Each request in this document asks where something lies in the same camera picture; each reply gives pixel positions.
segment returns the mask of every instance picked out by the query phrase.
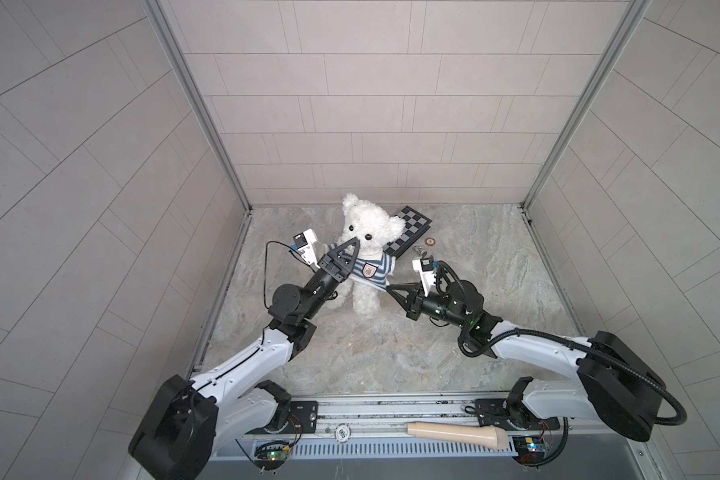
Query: teddy bear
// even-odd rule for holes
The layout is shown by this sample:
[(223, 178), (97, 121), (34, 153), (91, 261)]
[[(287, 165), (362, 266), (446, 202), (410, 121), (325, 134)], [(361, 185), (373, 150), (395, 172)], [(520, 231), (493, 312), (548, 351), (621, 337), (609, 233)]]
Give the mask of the teddy bear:
[(385, 292), (389, 285), (387, 275), (394, 271), (394, 257), (384, 253), (387, 243), (396, 240), (403, 233), (405, 220), (389, 216), (383, 208), (367, 200), (360, 200), (354, 194), (347, 194), (342, 202), (344, 231), (336, 245), (357, 237), (360, 251), (352, 274), (336, 288), (336, 299), (327, 302), (328, 308), (339, 308), (355, 286), (352, 307), (364, 320), (374, 318), (379, 310), (378, 293)]

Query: shield patch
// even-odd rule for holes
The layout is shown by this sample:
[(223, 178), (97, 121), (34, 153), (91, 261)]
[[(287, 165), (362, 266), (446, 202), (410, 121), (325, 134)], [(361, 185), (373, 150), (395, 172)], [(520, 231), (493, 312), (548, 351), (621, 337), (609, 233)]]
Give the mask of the shield patch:
[(362, 268), (362, 275), (365, 278), (371, 278), (373, 274), (376, 273), (376, 270), (378, 270), (376, 266), (371, 264), (365, 264), (365, 266)]

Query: robotic arm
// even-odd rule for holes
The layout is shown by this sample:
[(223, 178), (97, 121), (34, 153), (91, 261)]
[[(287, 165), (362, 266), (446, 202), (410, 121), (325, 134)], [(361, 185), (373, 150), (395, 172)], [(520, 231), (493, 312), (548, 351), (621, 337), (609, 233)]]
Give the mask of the robotic arm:
[[(292, 250), (315, 273), (304, 286), (277, 288), (269, 307), (272, 321), (262, 335), (191, 380), (178, 375), (166, 380), (155, 394), (128, 452), (157, 480), (191, 480), (228, 442), (254, 428), (278, 432), (288, 421), (290, 395), (262, 378), (307, 347), (316, 329), (309, 320), (348, 278), (360, 250), (354, 238), (316, 261), (311, 230), (294, 241)], [(524, 330), (484, 311), (483, 296), (445, 262), (417, 258), (414, 270), (421, 283), (387, 288), (408, 318), (425, 314), (457, 326), (458, 346), (466, 356), (524, 360), (567, 377), (557, 382), (519, 379), (498, 412), (514, 426), (528, 428), (558, 416), (592, 418), (644, 442), (654, 423), (685, 421), (685, 410), (664, 390), (661, 378), (615, 335), (598, 332), (587, 339)], [(662, 398), (675, 408), (675, 417), (656, 417)]]

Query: wall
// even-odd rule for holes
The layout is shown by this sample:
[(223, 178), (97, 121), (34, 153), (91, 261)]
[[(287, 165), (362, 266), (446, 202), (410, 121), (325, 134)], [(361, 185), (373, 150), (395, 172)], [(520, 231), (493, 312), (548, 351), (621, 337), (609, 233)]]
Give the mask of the wall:
[(530, 216), (584, 330), (687, 408), (675, 479), (720, 479), (720, 0), (654, 0)]
[(625, 6), (163, 0), (253, 204), (521, 201)]
[(241, 215), (137, 0), (0, 2), (0, 478), (115, 478)]

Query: black chessboard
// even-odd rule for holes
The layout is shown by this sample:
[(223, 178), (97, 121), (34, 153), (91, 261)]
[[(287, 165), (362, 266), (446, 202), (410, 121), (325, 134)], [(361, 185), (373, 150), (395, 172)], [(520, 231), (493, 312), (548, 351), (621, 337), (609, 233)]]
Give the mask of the black chessboard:
[(389, 242), (387, 248), (384, 249), (385, 254), (392, 255), (394, 258), (400, 258), (400, 255), (411, 248), (424, 235), (424, 232), (429, 230), (432, 223), (432, 220), (407, 205), (398, 212), (397, 216), (405, 220), (405, 230), (400, 238)]

